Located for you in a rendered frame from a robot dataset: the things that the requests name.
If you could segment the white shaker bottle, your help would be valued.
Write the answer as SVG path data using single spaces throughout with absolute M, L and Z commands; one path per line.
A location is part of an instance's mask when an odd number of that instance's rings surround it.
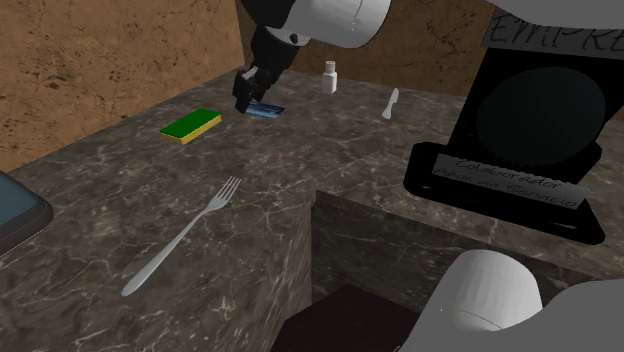
M 322 92 L 333 94 L 337 90 L 337 72 L 334 61 L 326 61 L 322 76 Z

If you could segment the blue card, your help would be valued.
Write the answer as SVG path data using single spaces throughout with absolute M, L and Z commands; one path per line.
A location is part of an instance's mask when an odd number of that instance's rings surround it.
M 247 107 L 246 113 L 257 117 L 275 119 L 284 110 L 285 108 L 282 106 L 252 101 Z

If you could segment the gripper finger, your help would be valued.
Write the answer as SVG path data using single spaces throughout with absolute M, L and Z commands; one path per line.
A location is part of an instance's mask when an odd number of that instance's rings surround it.
M 232 95 L 236 98 L 235 108 L 245 113 L 257 90 L 257 68 L 238 71 L 234 80 Z
M 254 75 L 255 88 L 253 99 L 260 102 L 266 91 L 272 85 L 272 73 L 264 68 L 259 68 Z

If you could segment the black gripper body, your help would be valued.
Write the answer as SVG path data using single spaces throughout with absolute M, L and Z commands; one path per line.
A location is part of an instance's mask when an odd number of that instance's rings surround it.
M 272 85 L 277 82 L 284 70 L 288 69 L 299 47 L 284 42 L 271 34 L 267 28 L 257 28 L 254 32 L 251 49 L 252 65 L 264 68 L 272 73 Z

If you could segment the black trophy plaque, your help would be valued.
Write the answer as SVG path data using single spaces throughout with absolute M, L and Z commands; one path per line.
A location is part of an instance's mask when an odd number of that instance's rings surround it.
M 447 144 L 412 148 L 416 196 L 597 245 L 582 180 L 605 124 L 624 107 L 624 25 L 540 26 L 497 10 L 485 55 Z

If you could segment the silver fork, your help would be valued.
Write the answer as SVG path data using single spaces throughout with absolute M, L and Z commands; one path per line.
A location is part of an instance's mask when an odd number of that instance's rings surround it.
M 206 214 L 225 207 L 238 189 L 241 179 L 230 176 L 222 188 L 211 198 L 207 206 L 200 211 L 158 254 L 140 269 L 123 287 L 122 297 L 127 297 L 139 289 L 174 251 L 187 233 Z

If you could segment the white plastic knife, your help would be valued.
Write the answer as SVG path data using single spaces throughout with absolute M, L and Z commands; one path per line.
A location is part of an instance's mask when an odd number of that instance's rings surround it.
M 388 103 L 382 112 L 382 117 L 384 119 L 390 119 L 392 117 L 392 108 L 394 104 L 398 101 L 399 94 L 400 94 L 399 89 L 394 88 L 390 95 Z

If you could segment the dark tablet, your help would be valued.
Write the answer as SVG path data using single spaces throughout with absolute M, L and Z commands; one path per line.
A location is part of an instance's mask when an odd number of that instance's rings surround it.
M 53 217 L 48 201 L 0 171 L 0 258 L 37 236 Z

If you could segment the green and yellow sponge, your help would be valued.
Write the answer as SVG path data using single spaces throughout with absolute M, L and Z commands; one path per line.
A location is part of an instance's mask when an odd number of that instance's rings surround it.
M 197 109 L 160 130 L 169 141 L 185 145 L 222 121 L 221 114 L 207 109 Z

